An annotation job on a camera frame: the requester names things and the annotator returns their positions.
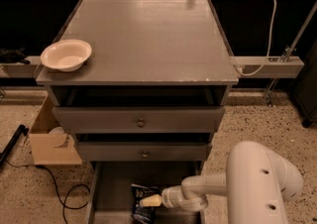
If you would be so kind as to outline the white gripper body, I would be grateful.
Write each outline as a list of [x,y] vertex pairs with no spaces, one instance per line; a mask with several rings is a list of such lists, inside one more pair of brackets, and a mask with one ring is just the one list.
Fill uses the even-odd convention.
[[165,188],[161,193],[162,204],[166,208],[182,207],[185,197],[180,185]]

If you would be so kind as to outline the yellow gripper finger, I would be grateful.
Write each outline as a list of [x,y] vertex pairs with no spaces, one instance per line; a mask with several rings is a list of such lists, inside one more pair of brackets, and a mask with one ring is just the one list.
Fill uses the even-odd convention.
[[159,194],[155,194],[146,198],[143,198],[140,201],[140,205],[142,207],[159,207],[161,206],[161,196]]

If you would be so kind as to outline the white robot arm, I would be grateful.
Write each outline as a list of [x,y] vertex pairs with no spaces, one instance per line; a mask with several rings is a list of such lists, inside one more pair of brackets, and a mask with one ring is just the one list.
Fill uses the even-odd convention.
[[302,188],[294,164],[259,143],[244,141],[229,153],[224,173],[189,176],[140,205],[199,212],[212,194],[227,198],[228,224],[289,224],[284,203],[298,198]]

